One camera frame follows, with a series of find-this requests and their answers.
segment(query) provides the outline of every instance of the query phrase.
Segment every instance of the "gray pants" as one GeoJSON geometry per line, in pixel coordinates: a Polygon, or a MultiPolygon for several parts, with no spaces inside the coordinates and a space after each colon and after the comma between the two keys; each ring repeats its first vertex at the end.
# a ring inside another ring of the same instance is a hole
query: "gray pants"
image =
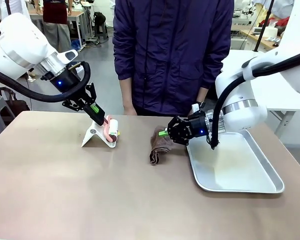
{"type": "Polygon", "coordinates": [[[72,49],[68,25],[44,21],[42,24],[46,39],[58,52],[63,53],[72,49]]]}

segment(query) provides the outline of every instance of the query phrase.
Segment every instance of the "gray towel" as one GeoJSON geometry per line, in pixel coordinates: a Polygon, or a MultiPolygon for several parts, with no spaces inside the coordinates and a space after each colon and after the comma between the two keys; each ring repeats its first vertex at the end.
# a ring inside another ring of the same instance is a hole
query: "gray towel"
{"type": "Polygon", "coordinates": [[[164,154],[172,149],[173,141],[169,136],[159,136],[159,132],[164,131],[164,126],[157,126],[154,130],[153,136],[151,137],[151,153],[150,163],[151,165],[157,165],[160,161],[159,154],[164,154]]]}

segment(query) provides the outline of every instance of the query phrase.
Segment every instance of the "white stand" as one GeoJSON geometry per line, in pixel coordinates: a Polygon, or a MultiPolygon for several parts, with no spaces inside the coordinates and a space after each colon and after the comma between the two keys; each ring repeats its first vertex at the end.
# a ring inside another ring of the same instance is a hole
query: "white stand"
{"type": "Polygon", "coordinates": [[[108,142],[104,135],[104,126],[99,126],[96,122],[92,121],[91,126],[85,133],[83,142],[81,147],[83,147],[94,135],[98,135],[102,141],[105,142],[110,148],[114,148],[116,146],[116,142],[108,142]]]}

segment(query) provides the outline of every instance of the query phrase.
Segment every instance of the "red object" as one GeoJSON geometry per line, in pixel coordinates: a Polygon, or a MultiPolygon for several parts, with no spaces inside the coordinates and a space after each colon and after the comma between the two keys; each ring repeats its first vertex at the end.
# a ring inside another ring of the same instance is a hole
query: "red object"
{"type": "Polygon", "coordinates": [[[67,6],[65,3],[43,3],[43,21],[52,24],[67,24],[67,6]]]}
{"type": "Polygon", "coordinates": [[[284,27],[284,26],[287,26],[288,24],[288,21],[289,21],[289,16],[284,18],[284,19],[280,19],[277,23],[276,23],[276,26],[278,27],[284,27]]]}
{"type": "MultiPolygon", "coordinates": [[[[267,26],[269,26],[269,23],[270,23],[271,20],[275,20],[275,18],[274,17],[270,17],[269,20],[268,20],[268,23],[266,24],[267,26]]],[[[259,23],[259,27],[262,27],[264,25],[265,21],[266,20],[263,20],[262,22],[260,22],[259,23]]]]}

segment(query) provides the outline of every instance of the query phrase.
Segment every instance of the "baking tray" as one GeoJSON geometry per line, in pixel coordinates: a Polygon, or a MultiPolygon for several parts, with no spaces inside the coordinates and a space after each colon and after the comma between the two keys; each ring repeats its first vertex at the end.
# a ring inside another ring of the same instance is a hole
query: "baking tray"
{"type": "Polygon", "coordinates": [[[210,192],[279,194],[285,185],[247,130],[219,135],[212,150],[206,137],[187,146],[197,184],[210,192]]]}

